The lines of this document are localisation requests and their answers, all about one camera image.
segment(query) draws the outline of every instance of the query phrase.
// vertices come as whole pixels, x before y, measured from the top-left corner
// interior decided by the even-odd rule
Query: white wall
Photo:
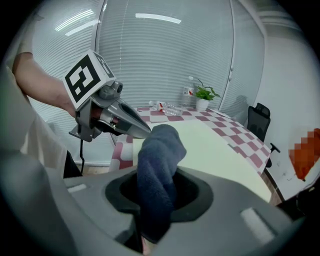
[[[295,176],[288,150],[300,143],[307,131],[320,128],[320,65],[302,32],[279,25],[265,25],[266,55],[260,88],[254,103],[271,112],[265,141],[281,153],[271,155],[269,172],[283,197],[288,199],[311,183],[320,171],[320,161],[303,182]]]

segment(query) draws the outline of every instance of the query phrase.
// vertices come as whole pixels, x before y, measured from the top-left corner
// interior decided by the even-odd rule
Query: orange object
[[[307,137],[301,138],[301,143],[294,144],[294,149],[289,150],[289,158],[296,176],[305,180],[310,169],[320,157],[320,129],[308,131]]]

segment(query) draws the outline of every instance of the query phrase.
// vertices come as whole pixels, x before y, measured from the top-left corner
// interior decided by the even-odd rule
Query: potted plant
[[[195,93],[196,96],[196,110],[206,111],[209,102],[214,99],[215,96],[220,97],[219,94],[215,93],[215,90],[211,86],[204,86],[200,79],[198,79],[202,84],[202,87],[197,86],[198,91]]]

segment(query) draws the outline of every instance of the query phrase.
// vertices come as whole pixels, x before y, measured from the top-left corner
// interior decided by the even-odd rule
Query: green plant
[[[208,101],[212,101],[215,96],[221,98],[219,94],[215,93],[215,90],[211,86],[205,87],[204,84],[201,82],[201,80],[200,79],[198,79],[198,80],[202,84],[202,87],[197,86],[198,91],[195,93],[195,96],[197,98],[208,100]]]

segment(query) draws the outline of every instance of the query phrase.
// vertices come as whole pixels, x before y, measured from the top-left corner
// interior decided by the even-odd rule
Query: white flower pot
[[[196,99],[196,105],[195,108],[197,111],[206,111],[206,109],[208,108],[209,105],[209,100],[207,99],[203,99],[203,98],[197,98]]]

